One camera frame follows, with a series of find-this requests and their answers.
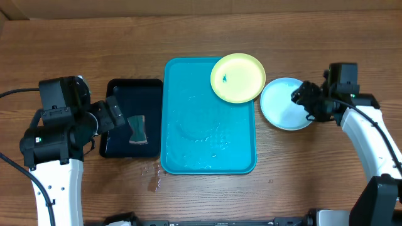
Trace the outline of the green scrubbing sponge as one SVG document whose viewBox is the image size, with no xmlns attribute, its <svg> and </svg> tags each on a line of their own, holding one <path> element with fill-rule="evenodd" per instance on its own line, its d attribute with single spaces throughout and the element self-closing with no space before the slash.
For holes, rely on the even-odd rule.
<svg viewBox="0 0 402 226">
<path fill-rule="evenodd" d="M 129 143 L 138 145 L 147 144 L 148 138 L 145 130 L 145 116 L 128 117 L 128 123 L 132 130 Z"/>
</svg>

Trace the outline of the white plate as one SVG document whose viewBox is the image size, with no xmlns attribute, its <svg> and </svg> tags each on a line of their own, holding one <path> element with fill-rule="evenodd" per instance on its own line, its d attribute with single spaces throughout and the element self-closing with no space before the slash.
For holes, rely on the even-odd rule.
<svg viewBox="0 0 402 226">
<path fill-rule="evenodd" d="M 260 108 L 264 117 L 277 128 L 296 131 L 309 126 L 312 122 L 302 105 L 291 101 L 291 94 L 300 87 L 302 81 L 295 78 L 277 78 L 271 81 L 260 97 Z"/>
</svg>

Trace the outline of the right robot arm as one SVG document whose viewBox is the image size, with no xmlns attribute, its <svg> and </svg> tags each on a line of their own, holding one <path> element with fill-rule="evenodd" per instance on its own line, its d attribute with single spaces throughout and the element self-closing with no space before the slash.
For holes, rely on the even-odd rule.
<svg viewBox="0 0 402 226">
<path fill-rule="evenodd" d="M 317 86 L 304 81 L 291 94 L 309 121 L 335 121 L 351 140 L 362 163 L 367 185 L 348 214 L 317 213 L 317 225 L 401 225 L 401 153 L 384 125 L 377 100 L 358 85 Z"/>
</svg>

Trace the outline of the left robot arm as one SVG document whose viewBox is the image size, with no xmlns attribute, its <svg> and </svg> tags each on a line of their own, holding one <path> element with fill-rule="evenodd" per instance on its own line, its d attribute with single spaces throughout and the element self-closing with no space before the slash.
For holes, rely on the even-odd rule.
<svg viewBox="0 0 402 226">
<path fill-rule="evenodd" d="M 83 147 L 99 134 L 124 124 L 114 96 L 91 103 L 42 98 L 20 141 L 31 177 L 38 225 L 83 225 L 81 185 Z"/>
</svg>

